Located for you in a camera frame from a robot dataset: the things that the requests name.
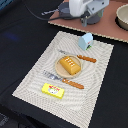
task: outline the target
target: blue object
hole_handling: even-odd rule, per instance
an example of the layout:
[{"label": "blue object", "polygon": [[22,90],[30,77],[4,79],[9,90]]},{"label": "blue object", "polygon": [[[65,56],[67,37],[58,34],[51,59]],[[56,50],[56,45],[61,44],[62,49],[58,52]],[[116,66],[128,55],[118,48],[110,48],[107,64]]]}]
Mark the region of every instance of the blue object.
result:
[{"label": "blue object", "polygon": [[91,33],[87,33],[81,36],[78,40],[78,46],[83,50],[87,50],[92,45],[93,45],[93,36]]},{"label": "blue object", "polygon": [[0,0],[0,10],[11,3],[13,0]]}]

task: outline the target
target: butter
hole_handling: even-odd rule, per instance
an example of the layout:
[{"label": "butter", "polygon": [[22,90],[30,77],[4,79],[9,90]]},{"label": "butter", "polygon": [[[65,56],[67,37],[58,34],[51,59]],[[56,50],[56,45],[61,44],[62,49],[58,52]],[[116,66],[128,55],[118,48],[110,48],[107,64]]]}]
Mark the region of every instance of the butter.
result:
[{"label": "butter", "polygon": [[45,83],[42,92],[56,98],[62,99],[64,95],[64,89]]}]

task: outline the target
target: fork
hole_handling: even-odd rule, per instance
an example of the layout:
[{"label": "fork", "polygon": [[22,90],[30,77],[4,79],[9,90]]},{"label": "fork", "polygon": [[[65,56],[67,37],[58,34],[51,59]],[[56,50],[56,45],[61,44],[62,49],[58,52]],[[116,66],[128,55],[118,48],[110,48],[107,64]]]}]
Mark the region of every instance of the fork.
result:
[{"label": "fork", "polygon": [[74,86],[76,88],[84,89],[84,86],[83,85],[78,84],[78,83],[75,83],[75,82],[72,82],[72,81],[67,80],[67,79],[64,79],[64,78],[59,78],[56,75],[54,75],[54,74],[52,74],[52,73],[50,73],[50,72],[48,72],[46,70],[43,71],[43,75],[46,76],[49,79],[52,79],[52,80],[60,80],[63,83],[69,84],[69,85]]},{"label": "fork", "polygon": [[73,53],[65,52],[65,51],[60,50],[60,49],[58,49],[58,51],[61,52],[61,53],[64,53],[64,54],[77,56],[79,59],[83,59],[83,60],[90,61],[90,62],[93,62],[93,63],[96,62],[96,59],[93,59],[93,58],[90,58],[90,57],[86,57],[86,56],[82,56],[82,55],[76,55],[76,54],[73,54]]}]

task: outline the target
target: wooden knife handle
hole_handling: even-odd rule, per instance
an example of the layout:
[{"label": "wooden knife handle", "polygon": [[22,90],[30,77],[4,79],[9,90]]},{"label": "wooden knife handle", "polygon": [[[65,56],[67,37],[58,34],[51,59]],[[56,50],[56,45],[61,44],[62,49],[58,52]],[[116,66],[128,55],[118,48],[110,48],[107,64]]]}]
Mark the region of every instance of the wooden knife handle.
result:
[{"label": "wooden knife handle", "polygon": [[86,57],[86,56],[82,56],[82,55],[77,55],[77,57],[80,58],[80,59],[83,59],[83,60],[93,62],[93,63],[96,62],[96,59],[93,59],[93,58],[90,58],[90,57]]},{"label": "wooden knife handle", "polygon": [[75,82],[72,82],[72,81],[67,80],[67,79],[63,79],[62,82],[66,83],[66,84],[69,84],[71,86],[74,86],[76,88],[79,88],[79,89],[84,89],[84,86],[83,85],[78,84],[78,83],[75,83]]}]

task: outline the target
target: dark table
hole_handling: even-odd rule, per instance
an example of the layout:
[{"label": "dark table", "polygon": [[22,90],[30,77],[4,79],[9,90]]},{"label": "dark table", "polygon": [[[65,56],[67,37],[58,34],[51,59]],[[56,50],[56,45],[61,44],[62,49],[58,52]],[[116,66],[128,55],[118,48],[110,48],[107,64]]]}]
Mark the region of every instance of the dark table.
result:
[{"label": "dark table", "polygon": [[[54,10],[62,0],[26,0],[37,16]],[[0,105],[32,117],[51,128],[77,128],[44,110],[12,96],[49,43],[59,31],[78,32],[35,18],[21,0],[0,10]],[[128,44],[103,37],[114,45],[89,128],[128,128]]]}]

